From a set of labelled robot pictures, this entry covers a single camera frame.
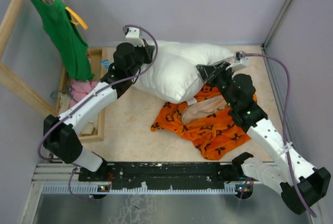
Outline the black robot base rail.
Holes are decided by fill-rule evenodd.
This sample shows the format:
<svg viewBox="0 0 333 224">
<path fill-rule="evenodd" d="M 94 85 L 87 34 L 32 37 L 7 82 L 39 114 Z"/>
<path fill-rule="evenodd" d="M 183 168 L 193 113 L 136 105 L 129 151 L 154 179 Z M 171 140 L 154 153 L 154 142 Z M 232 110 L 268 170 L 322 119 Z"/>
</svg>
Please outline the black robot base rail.
<svg viewBox="0 0 333 224">
<path fill-rule="evenodd" d="M 244 181 L 240 165 L 232 163 L 108 162 L 96 171 L 81 168 L 80 182 L 110 182 L 113 190 L 136 189 L 144 182 L 149 190 L 223 189 L 225 183 Z"/>
</svg>

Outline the orange patterned pillowcase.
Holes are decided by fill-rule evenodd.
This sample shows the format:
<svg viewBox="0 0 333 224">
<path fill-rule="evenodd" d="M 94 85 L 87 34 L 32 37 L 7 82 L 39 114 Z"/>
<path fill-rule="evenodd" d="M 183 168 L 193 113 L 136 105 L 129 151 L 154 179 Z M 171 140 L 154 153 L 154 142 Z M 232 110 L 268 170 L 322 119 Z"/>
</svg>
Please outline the orange patterned pillowcase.
<svg viewBox="0 0 333 224">
<path fill-rule="evenodd" d="M 219 160 L 251 140 L 236 126 L 229 111 L 230 107 L 219 90 L 205 85 L 192 101 L 165 102 L 151 125 L 151 131 L 171 131 L 191 141 L 203 158 Z"/>
</svg>

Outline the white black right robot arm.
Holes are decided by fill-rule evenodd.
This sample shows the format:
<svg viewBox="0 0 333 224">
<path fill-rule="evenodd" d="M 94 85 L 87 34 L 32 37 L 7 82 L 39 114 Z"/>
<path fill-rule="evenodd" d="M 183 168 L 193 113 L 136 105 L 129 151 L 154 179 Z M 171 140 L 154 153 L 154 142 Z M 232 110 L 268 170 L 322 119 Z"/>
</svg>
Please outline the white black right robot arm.
<svg viewBox="0 0 333 224">
<path fill-rule="evenodd" d="M 259 143 L 276 164 L 271 167 L 254 157 L 246 158 L 232 167 L 236 179 L 251 177 L 260 181 L 280 194 L 286 206 L 298 215 L 326 196 L 330 172 L 325 167 L 316 168 L 291 143 L 283 142 L 283 137 L 254 99 L 256 89 L 250 75 L 234 74 L 227 62 L 196 68 L 204 84 L 218 88 L 230 107 L 228 114 L 235 125 Z"/>
</svg>

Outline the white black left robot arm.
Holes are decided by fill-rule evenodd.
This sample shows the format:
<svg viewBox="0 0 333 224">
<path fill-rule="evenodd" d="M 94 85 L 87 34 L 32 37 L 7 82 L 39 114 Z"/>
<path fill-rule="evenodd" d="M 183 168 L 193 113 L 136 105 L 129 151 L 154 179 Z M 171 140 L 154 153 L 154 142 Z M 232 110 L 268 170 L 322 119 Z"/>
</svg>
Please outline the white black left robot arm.
<svg viewBox="0 0 333 224">
<path fill-rule="evenodd" d="M 113 63 L 100 82 L 73 107 L 55 117 L 44 120 L 44 136 L 41 145 L 66 164 L 89 170 L 98 181 L 107 177 L 105 160 L 85 149 L 79 134 L 88 122 L 109 104 L 119 99 L 133 82 L 152 66 L 158 54 L 158 44 L 134 45 L 121 43 L 113 53 Z"/>
</svg>

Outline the white pillow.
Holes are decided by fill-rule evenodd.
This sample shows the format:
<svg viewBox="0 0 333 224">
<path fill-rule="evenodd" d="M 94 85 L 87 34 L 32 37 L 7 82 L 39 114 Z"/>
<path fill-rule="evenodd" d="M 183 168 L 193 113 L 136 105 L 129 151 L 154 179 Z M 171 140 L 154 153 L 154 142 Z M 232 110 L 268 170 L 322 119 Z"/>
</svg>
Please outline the white pillow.
<svg viewBox="0 0 333 224">
<path fill-rule="evenodd" d="M 214 65 L 234 56 L 229 49 L 208 43 L 158 41 L 157 44 L 155 62 L 134 87 L 175 104 L 191 100 L 202 89 L 197 65 Z"/>
</svg>

